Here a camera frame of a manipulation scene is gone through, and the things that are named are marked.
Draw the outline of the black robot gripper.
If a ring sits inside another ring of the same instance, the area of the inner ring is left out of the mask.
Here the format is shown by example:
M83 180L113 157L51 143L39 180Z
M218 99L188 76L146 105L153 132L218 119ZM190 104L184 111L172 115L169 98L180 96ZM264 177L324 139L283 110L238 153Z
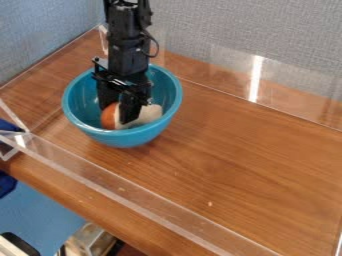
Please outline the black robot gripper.
M109 41L109 58L96 57L93 78L97 81L102 110L121 100L121 123L137 120L142 107L150 104L152 82L146 72L150 65L150 39Z

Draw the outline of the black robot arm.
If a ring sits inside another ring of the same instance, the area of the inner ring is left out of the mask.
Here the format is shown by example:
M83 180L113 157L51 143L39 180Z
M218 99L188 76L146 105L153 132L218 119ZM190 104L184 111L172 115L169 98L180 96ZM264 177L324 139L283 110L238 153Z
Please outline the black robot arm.
M138 119L150 104L153 82L148 77L150 47L154 38L148 31L153 11L150 0L104 0L109 25L109 59L93 59L101 110L118 104L120 122Z

